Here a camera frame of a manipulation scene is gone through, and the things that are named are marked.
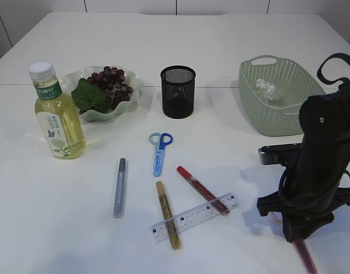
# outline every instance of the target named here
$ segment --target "woven plastic basket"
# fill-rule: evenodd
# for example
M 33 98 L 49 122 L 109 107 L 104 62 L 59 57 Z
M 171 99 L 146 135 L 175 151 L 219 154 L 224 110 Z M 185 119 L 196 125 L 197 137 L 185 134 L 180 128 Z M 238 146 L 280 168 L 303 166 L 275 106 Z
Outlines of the woven plastic basket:
M 273 59 L 267 65 L 255 65 L 259 59 Z M 258 79 L 275 85 L 280 101 L 266 104 L 255 91 Z M 239 94 L 251 123 L 263 135 L 287 136 L 303 133 L 299 109 L 311 95 L 325 94 L 316 80 L 299 64 L 289 59 L 262 55 L 245 61 L 239 68 Z

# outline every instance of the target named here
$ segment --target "white bowl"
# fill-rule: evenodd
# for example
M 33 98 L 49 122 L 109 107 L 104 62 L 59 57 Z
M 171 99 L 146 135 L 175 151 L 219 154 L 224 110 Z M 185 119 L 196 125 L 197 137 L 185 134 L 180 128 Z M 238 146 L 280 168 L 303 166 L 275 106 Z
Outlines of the white bowl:
M 139 88 L 142 86 L 142 80 L 138 78 L 136 74 L 134 74 L 131 70 L 126 70 L 125 68 L 119 67 L 119 66 L 110 66 L 110 67 L 117 67 L 119 70 L 124 70 L 125 75 L 125 82 L 127 85 L 131 86 L 133 88 L 133 93 L 130 95 L 129 101 L 122 101 L 119 103 L 119 105 L 116 107 L 116 109 L 110 113 L 100 113 L 95 110 L 88 110 L 83 114 L 80 114 L 80 117 L 87 121 L 94 121 L 94 120 L 100 120 L 100 121 L 106 121 L 112 119 L 114 116 L 118 114 L 122 114 L 126 109 L 133 104 L 133 102 L 137 101 L 140 95 Z M 69 94 L 71 96 L 71 92 L 76 89 L 78 86 L 80 78 L 87 79 L 91 76 L 93 72 L 101 72 L 103 70 L 104 66 L 89 66 L 86 68 L 83 68 L 82 70 L 70 73 L 66 75 L 64 78 L 60 80 L 61 89 L 63 92 Z

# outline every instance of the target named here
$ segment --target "green leaf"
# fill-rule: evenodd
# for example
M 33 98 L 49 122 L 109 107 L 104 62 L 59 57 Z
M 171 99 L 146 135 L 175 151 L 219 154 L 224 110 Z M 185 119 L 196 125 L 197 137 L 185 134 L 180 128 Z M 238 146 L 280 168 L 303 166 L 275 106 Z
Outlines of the green leaf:
M 101 111 L 109 109 L 108 104 L 105 102 L 107 98 L 105 93 L 84 78 L 79 80 L 78 87 L 73 90 L 71 96 L 80 110 L 89 110 L 92 106 L 96 106 Z

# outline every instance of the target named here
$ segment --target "scissor handle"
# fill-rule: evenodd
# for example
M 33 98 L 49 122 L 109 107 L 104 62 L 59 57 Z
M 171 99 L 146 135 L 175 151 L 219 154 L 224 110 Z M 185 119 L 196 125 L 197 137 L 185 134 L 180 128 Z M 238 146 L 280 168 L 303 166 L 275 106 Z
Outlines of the scissor handle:
M 153 137 L 158 136 L 158 141 L 154 141 Z M 152 143 L 154 146 L 158 145 L 160 146 L 160 142 L 161 142 L 161 133 L 159 132 L 154 132 L 153 134 L 151 134 L 148 138 L 148 140 L 150 141 L 150 143 Z
M 168 142 L 164 142 L 164 137 L 170 137 L 170 141 Z M 166 146 L 168 146 L 169 144 L 171 144 L 174 141 L 174 138 L 171 136 L 171 134 L 169 133 L 163 133 L 161 134 L 161 140 L 160 140 L 160 149 L 163 150 Z

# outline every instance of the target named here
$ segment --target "silver glitter pen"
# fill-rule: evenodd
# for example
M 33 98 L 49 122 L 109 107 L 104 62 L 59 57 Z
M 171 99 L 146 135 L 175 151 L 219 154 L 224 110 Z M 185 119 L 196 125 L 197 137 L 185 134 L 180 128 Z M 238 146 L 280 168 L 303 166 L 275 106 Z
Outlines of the silver glitter pen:
M 124 192 L 125 192 L 125 159 L 119 163 L 116 194 L 114 198 L 113 218 L 123 218 L 124 215 Z

